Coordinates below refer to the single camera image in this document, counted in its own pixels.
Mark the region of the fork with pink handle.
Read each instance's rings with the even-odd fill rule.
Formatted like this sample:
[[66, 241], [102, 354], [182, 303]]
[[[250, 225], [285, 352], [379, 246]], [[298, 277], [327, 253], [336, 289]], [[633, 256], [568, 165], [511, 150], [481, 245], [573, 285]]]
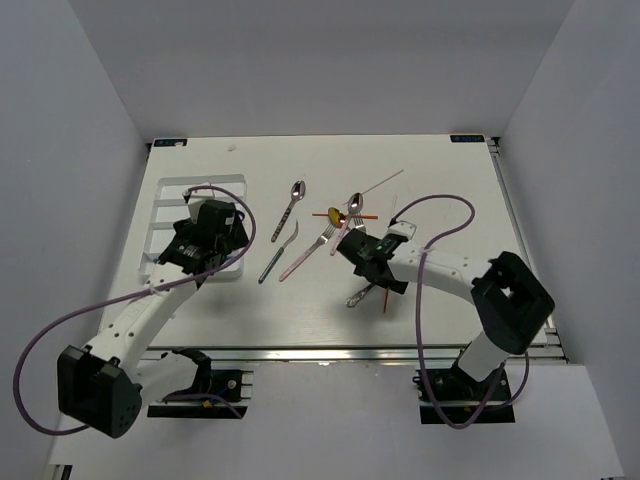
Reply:
[[329, 225], [324, 232], [315, 240], [315, 242], [307, 248], [278, 278], [280, 282], [284, 282], [296, 269], [298, 269], [317, 249], [325, 245], [333, 236], [336, 227]]

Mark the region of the silver fork black handle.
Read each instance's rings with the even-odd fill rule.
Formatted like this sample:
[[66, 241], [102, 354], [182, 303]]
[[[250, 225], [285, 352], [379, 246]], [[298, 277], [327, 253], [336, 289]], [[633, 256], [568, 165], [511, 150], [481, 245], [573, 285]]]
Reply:
[[347, 308], [354, 308], [374, 287], [375, 285], [370, 283], [366, 287], [358, 290], [346, 299], [345, 306]]

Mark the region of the knife with teal handle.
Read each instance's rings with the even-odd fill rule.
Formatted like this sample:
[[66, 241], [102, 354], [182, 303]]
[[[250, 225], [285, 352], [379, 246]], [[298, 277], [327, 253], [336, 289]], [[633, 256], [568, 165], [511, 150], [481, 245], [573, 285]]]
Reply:
[[298, 220], [296, 220], [293, 233], [285, 240], [283, 245], [278, 248], [274, 256], [271, 258], [271, 260], [265, 267], [264, 271], [260, 275], [258, 279], [258, 284], [261, 285], [265, 282], [265, 280], [267, 279], [267, 277], [269, 276], [269, 274], [271, 273], [271, 271], [273, 270], [277, 262], [280, 260], [280, 258], [284, 254], [287, 247], [297, 238], [298, 234], [299, 234], [299, 222]]

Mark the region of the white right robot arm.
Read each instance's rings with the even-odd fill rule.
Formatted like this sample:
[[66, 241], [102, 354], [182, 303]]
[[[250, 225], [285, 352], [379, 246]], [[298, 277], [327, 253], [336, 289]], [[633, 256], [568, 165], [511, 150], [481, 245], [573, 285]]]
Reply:
[[478, 334], [451, 367], [453, 390], [472, 399], [511, 356], [524, 355], [555, 309], [555, 302], [516, 254], [503, 251], [488, 260], [419, 246], [398, 228], [378, 239], [361, 230], [347, 233], [337, 251], [354, 274], [381, 288], [404, 294], [410, 284], [458, 297], [475, 307]]

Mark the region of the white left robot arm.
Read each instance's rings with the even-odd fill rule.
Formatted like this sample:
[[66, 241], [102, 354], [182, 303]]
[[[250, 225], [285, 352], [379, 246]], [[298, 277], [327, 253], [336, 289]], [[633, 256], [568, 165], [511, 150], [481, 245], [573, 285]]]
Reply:
[[57, 360], [61, 412], [111, 438], [123, 436], [147, 405], [177, 396], [210, 398], [211, 361], [191, 347], [160, 360], [140, 362], [152, 340], [249, 238], [244, 214], [232, 202], [198, 200], [190, 216], [174, 223], [175, 235], [147, 280], [143, 297], [81, 348], [67, 347]]

